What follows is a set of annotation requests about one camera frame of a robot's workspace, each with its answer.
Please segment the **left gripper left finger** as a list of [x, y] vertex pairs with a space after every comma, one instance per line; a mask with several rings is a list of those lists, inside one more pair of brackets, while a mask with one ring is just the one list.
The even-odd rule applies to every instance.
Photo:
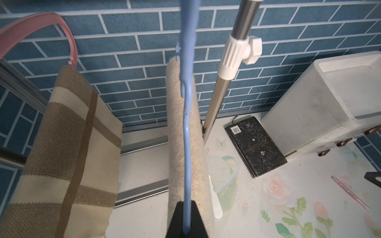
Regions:
[[183, 232], [183, 202], [176, 204], [175, 211], [170, 221], [169, 228], [165, 238], [185, 238]]

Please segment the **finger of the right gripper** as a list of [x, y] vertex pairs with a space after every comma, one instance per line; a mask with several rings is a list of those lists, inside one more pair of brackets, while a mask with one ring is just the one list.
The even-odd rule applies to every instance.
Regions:
[[378, 178], [381, 178], [381, 172], [367, 172], [364, 175], [364, 179], [381, 188], [381, 181]]

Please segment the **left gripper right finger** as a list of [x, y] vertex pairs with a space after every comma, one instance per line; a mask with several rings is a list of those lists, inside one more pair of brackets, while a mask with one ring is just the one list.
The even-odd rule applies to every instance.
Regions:
[[195, 201], [191, 201], [191, 221], [189, 238], [208, 238], [208, 234], [202, 221], [200, 212]]

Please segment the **beige scarf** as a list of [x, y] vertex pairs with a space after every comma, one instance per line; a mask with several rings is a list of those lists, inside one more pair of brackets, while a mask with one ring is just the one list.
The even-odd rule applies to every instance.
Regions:
[[[171, 58], [166, 68], [166, 104], [169, 140], [169, 201], [168, 221], [173, 217], [176, 204], [184, 200], [184, 99], [181, 97], [180, 60]], [[201, 119], [196, 93], [192, 94], [190, 113], [191, 144], [191, 198], [196, 202], [206, 232], [215, 235], [206, 153], [201, 130]]]

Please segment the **brown plaid scarf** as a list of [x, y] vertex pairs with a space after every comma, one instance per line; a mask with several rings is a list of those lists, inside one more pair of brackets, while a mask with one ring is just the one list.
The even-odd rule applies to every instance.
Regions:
[[3, 238], [103, 238], [118, 193], [122, 123], [61, 68], [1, 222]]

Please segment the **blue wire hanger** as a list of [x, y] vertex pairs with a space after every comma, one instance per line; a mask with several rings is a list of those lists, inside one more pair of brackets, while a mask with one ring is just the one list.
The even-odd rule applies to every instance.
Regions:
[[198, 25], [200, 1], [180, 1], [181, 34], [180, 34], [180, 83], [181, 97], [184, 99], [183, 137], [184, 137], [184, 202], [183, 233], [186, 238], [191, 231], [191, 136], [190, 114], [193, 96], [192, 75], [196, 29]]

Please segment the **pink plastic hanger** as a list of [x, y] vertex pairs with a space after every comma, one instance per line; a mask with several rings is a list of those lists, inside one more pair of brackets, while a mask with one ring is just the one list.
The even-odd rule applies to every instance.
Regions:
[[71, 67], [76, 68], [78, 62], [78, 50], [74, 36], [64, 19], [54, 12], [32, 14], [1, 28], [1, 58], [27, 36], [51, 25], [59, 26], [65, 33], [70, 46], [68, 64]]

